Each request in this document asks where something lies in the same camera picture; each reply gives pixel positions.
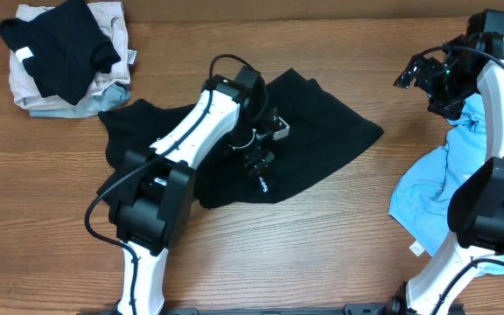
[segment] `folded clothes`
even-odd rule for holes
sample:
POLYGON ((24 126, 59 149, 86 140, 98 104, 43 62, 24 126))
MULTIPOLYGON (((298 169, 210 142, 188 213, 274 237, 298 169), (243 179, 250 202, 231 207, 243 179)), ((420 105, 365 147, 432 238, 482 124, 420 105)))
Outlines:
MULTIPOLYGON (((260 178, 249 177, 239 158, 221 158, 216 149, 211 150, 196 174, 194 193, 203 207, 286 200, 357 158, 383 133, 325 92, 314 79, 306 80, 293 69, 268 84, 267 91, 269 101, 290 125, 290 134, 270 145, 276 158, 260 178)), ((110 165, 119 168, 127 150, 148 147, 166 136, 192 108, 165 110, 139 100, 127 108, 99 113, 108 130, 106 156, 110 165)), ((117 176, 113 174, 102 188, 117 176)))
POLYGON ((76 106, 63 109, 29 110, 31 117, 85 118, 101 111, 112 110, 125 104, 131 97, 130 90, 113 84, 102 93, 80 100, 76 106))
POLYGON ((0 24, 0 35, 14 52, 10 85, 19 106, 64 108, 64 102, 75 105, 86 95, 100 95, 114 83, 99 86, 99 81, 126 78, 127 66, 115 65, 121 58, 110 41, 117 34, 115 44, 125 46, 118 51, 127 62, 127 31, 122 31, 120 3, 103 3, 93 9, 83 0, 67 0, 54 9, 20 5, 17 16, 0 24), (52 95, 58 97, 44 99, 52 95))
MULTIPOLYGON (((128 29, 123 17, 123 5, 120 2, 89 3, 88 8, 96 19, 100 30, 110 38, 114 49, 120 55, 120 62, 112 65, 110 73, 96 73, 88 87, 87 93, 77 105, 90 101, 95 95, 101 95, 114 83, 122 85, 130 84, 130 70, 128 68, 128 29)), ((31 7, 20 4, 17 10, 17 18, 24 21, 32 21, 38 15, 53 9, 53 7, 31 7)), ((42 97, 34 79, 26 72, 23 64, 18 61, 15 53, 10 54, 10 90, 14 96, 14 102, 22 109, 70 109, 73 105, 64 101, 57 95, 42 97)))
MULTIPOLYGON (((400 179, 392 194, 389 214, 410 232, 431 256, 449 231, 446 215, 452 195, 486 160, 486 119, 481 96, 466 99, 462 116, 446 144, 419 159, 400 179)), ((503 275, 489 265, 482 274, 503 275)))

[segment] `black folded shirt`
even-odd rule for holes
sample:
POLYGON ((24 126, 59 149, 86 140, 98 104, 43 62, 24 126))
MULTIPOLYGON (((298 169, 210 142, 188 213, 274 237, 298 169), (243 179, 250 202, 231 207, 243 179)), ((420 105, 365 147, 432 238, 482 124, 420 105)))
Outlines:
POLYGON ((33 57, 23 65, 42 97, 58 95, 73 105, 85 96, 97 71, 109 74, 120 61, 84 0, 67 0, 31 22, 5 19, 0 35, 13 52, 31 50, 33 57))
MULTIPOLYGON (((269 101, 290 125, 290 134, 270 145, 276 158, 261 178, 249 177, 239 158, 221 158, 218 150, 211 150, 196 174, 194 194, 203 207, 286 200, 357 158, 383 133, 314 79, 306 80, 293 69, 268 84, 267 90, 269 101)), ((118 169, 125 151, 166 136, 192 108, 161 109, 138 100, 127 108, 99 113, 108 130, 108 163, 118 169)), ((117 178, 115 173, 99 192, 117 178)))

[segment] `gray cloth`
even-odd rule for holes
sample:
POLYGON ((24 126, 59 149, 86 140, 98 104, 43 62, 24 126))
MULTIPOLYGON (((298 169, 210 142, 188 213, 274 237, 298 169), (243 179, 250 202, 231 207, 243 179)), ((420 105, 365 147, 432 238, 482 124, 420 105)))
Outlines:
MULTIPOLYGON (((123 6, 120 2, 89 3, 88 8, 102 33, 110 38, 114 49, 121 61, 112 65, 110 73, 96 73, 94 80, 88 87, 87 94, 77 106, 102 93, 114 83, 130 84, 130 70, 128 69, 128 29, 123 18, 123 6)), ((31 7, 20 4, 17 18, 31 21, 38 15, 53 9, 53 7, 31 7)), ((22 109, 70 109, 73 105, 67 103, 57 95, 42 97, 34 83, 34 79, 26 72, 23 64, 15 53, 10 54, 10 90, 14 102, 22 109)))
POLYGON ((122 106, 131 97, 126 87, 113 84, 102 93, 81 100, 76 106, 63 109, 29 110, 31 117, 85 118, 122 106))

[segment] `light blue cloth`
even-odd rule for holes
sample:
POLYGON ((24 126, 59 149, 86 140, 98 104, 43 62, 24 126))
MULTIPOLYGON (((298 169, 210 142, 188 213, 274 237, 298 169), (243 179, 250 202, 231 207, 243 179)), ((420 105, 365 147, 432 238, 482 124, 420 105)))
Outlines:
POLYGON ((59 118, 85 118, 98 114, 100 111, 115 109, 127 102, 131 92, 127 86, 112 84, 102 95, 95 95, 80 101, 77 105, 69 108, 29 110, 31 117, 59 117, 59 118))
MULTIPOLYGON (((392 194, 389 214, 434 256, 449 231, 446 214, 451 197, 486 159, 486 120, 481 96, 466 99, 462 116, 449 121, 454 129, 446 144, 417 161, 392 194)), ((482 274, 504 275, 490 264, 482 274)))

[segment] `pile of clothes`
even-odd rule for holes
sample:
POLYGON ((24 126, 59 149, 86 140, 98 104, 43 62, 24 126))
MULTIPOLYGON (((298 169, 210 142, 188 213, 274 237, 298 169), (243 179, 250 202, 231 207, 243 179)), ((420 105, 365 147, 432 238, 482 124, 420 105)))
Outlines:
POLYGON ((0 24, 12 50, 14 102, 36 117, 80 118, 130 97, 128 30, 120 2, 67 0, 58 7, 18 6, 0 24))

